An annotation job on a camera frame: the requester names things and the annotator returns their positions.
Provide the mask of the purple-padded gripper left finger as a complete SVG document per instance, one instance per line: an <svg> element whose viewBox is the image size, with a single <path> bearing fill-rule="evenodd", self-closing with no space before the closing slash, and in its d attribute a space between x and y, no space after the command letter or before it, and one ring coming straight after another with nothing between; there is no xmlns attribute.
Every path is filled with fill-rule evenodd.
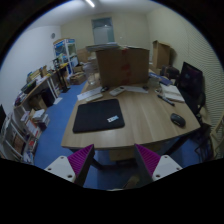
<svg viewBox="0 0 224 224"><path fill-rule="evenodd" d="M83 186L94 155L94 145L91 144L68 157L59 156L45 168L45 171L75 183L78 186Z"/></svg>

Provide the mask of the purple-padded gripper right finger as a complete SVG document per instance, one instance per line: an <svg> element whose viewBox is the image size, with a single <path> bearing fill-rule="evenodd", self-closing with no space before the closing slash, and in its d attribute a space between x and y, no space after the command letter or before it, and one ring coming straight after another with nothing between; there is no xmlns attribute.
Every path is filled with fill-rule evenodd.
<svg viewBox="0 0 224 224"><path fill-rule="evenodd" d="M160 156L139 144L135 144L134 148L140 173L148 182L160 180L182 169L169 155Z"/></svg>

